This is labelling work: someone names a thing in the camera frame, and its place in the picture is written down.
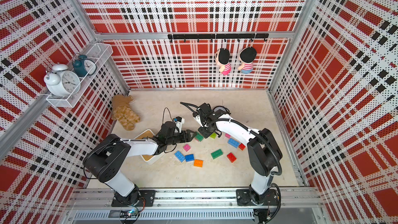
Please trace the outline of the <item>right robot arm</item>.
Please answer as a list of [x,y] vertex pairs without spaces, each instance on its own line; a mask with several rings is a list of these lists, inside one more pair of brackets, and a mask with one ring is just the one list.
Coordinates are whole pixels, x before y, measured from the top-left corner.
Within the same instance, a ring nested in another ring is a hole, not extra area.
[[273,178],[283,173],[280,163],[283,155],[269,129],[258,130],[244,125],[233,119],[230,110],[224,106],[211,108],[207,103],[200,106],[185,102],[180,104],[192,112],[200,124],[198,131],[203,137],[226,133],[247,148],[254,177],[247,191],[247,199],[240,197],[237,201],[239,205],[265,205],[267,201],[280,201]]

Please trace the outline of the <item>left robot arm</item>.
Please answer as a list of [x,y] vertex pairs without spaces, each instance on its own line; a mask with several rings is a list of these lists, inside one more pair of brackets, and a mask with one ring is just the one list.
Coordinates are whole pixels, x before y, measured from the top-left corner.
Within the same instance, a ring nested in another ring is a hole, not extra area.
[[129,157],[157,156],[171,145],[191,142],[197,133],[183,130],[182,124],[182,119],[167,121],[156,135],[144,139],[123,139],[110,134],[86,155],[83,167],[114,190],[112,206],[134,206],[142,198],[140,189],[123,174],[122,165]]

